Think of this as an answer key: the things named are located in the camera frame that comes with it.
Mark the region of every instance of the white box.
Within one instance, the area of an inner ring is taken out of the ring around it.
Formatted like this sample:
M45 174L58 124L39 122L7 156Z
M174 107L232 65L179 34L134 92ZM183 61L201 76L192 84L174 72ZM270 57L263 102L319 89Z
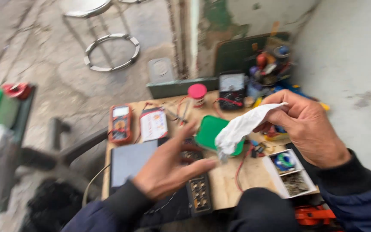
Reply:
M294 168L296 170L294 170L292 172L289 172L289 173L284 173L284 174L279 175L279 173L276 169L276 166L274 165L274 163L273 163L273 161L271 160L270 157L276 156L276 155L278 155L280 153L283 153L283 152L289 153L293 157L293 159L296 160L296 164L294 165ZM294 151L292 149L287 149L287 150L284 150L284 151L276 152L276 153L273 153L269 156L263 157L263 164L264 164L265 168L267 169L268 173L270 174L270 177L271 177L271 179L272 179L272 181L273 181L273 183L276 187L277 192L279 193L279 195L282 198L298 197L298 196L306 195L308 193L311 193L311 192L314 192L314 191L317 190L315 184L312 182L312 180L310 179L310 176L304 170L303 165L300 163L299 159L297 158L296 154L294 153ZM281 176L290 175L290 174L295 173L295 172L300 172L301 173L301 176L303 177L304 181L306 182L307 186L309 187L309 190L304 191L304 192L299 193L299 194L294 195L294 196L290 196L289 192L287 191L286 186L283 183L283 180L281 180Z

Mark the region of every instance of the metal ring footrest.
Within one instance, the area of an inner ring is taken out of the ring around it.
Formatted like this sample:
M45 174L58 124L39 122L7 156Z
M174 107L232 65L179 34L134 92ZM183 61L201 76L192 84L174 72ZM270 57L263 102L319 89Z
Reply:
M117 66L117 67L114 67L114 68L101 68L101 67L98 67L98 66L95 66L91 63L90 61L90 54L91 52L102 42L105 42L107 40L114 40L114 39L125 39L125 40L130 40L131 43L134 44L135 46L135 52L134 52L134 55L131 57L131 59L129 61L127 61L126 63L120 65L120 66ZM99 71L99 72L110 72L110 71L115 71L115 70L120 70L120 69L123 69L127 66L129 66L130 64L133 64L138 55L140 53L140 43L138 42L138 40L134 37L131 37L130 35L128 34L111 34L111 35L106 35L104 37L101 37L99 39L97 39L96 41L94 41L94 43L90 44L87 49L85 50L85 57L84 57L84 62L86 65L88 65L90 67L90 69L92 70L95 70L95 71Z

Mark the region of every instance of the jacket sleeve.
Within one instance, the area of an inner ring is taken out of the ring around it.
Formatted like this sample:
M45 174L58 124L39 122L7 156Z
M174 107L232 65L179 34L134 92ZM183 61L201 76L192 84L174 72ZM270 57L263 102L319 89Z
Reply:
M352 159L331 168L319 169L323 199L346 231L371 231L371 171L364 168L352 150Z
M128 180L104 201L95 201L81 209L62 232L130 231L154 202Z

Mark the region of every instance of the person's right hand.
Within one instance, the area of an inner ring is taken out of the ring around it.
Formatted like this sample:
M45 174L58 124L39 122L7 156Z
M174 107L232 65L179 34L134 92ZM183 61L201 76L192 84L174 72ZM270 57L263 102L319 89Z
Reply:
M270 111L267 121L254 132L268 131L272 125L282 126L304 159L320 168L339 166L351 159L319 103L281 90L266 97L261 105L282 102L288 105Z

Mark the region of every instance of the analog multimeter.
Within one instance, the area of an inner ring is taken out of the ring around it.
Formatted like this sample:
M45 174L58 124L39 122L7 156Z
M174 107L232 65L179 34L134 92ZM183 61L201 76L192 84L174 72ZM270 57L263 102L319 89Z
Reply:
M243 108L244 99L244 78L245 74L241 71L227 71L219 75L219 100L220 108L223 110L237 110Z
M131 142L131 107L128 104L112 106L108 125L108 140L116 144Z

